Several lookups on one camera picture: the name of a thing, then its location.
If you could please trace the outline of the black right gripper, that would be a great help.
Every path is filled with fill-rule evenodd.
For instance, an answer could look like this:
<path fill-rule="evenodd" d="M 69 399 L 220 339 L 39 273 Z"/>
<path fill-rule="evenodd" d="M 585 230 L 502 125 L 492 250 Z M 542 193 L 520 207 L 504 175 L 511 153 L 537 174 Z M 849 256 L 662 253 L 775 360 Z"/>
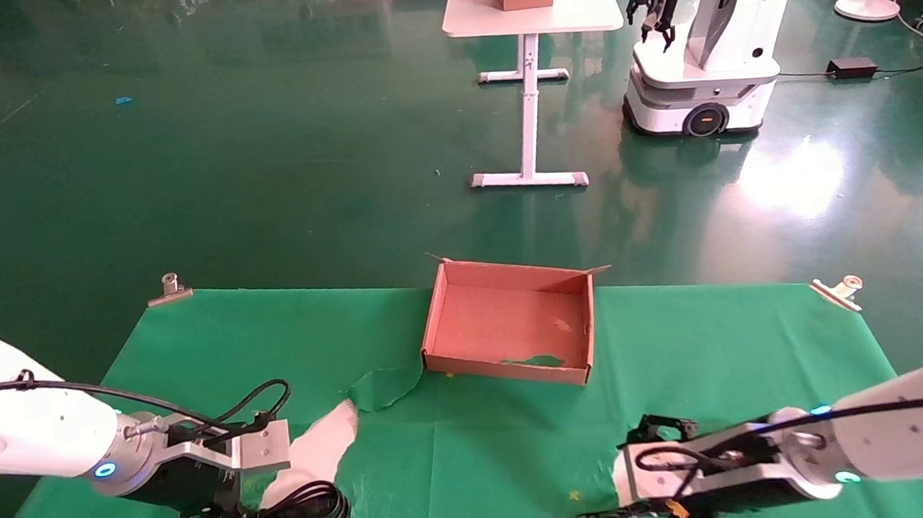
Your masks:
<path fill-rule="evenodd" d="M 820 498 L 790 480 L 753 484 L 735 484 L 710 492 L 691 493 L 680 497 L 690 518 L 717 518 L 723 513 L 759 511 L 785 507 Z"/>

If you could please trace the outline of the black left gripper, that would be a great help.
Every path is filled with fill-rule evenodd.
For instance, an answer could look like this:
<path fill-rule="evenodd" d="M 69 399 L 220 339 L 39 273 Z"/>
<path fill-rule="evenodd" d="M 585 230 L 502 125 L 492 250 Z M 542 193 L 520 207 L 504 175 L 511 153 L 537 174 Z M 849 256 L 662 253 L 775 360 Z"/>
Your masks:
<path fill-rule="evenodd" d="M 237 472 L 192 459 L 162 463 L 127 497 L 131 502 L 172 508 L 181 514 L 178 518 L 259 518 L 256 512 L 237 506 L 241 498 Z"/>

